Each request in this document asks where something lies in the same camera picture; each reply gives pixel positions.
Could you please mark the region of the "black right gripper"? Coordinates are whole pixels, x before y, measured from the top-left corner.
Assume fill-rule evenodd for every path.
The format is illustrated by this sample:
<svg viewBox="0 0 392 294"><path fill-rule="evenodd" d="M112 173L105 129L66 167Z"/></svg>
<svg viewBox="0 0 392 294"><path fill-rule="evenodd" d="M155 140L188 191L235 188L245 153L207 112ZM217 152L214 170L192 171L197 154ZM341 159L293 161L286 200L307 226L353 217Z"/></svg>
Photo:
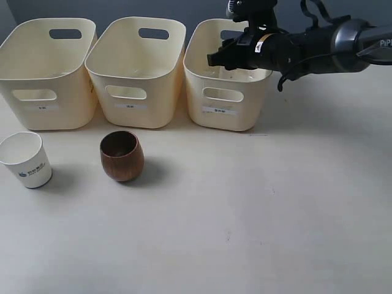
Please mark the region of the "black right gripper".
<svg viewBox="0 0 392 294"><path fill-rule="evenodd" d="M286 72L302 58L303 52L290 39L290 34L261 30L255 33L244 31L238 37L223 40L215 53L207 55L211 67L278 72Z"/></svg>

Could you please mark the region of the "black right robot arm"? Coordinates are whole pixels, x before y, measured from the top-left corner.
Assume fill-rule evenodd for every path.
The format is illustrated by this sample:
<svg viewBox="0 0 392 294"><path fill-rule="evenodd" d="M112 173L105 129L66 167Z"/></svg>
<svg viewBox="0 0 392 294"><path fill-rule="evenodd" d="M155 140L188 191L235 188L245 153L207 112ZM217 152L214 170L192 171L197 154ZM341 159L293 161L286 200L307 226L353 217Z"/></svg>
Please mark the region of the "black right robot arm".
<svg viewBox="0 0 392 294"><path fill-rule="evenodd" d="M272 70L291 81L309 74L361 72L371 64L391 65L391 26L352 19L294 34L245 29L223 41L207 60L227 70Z"/></svg>

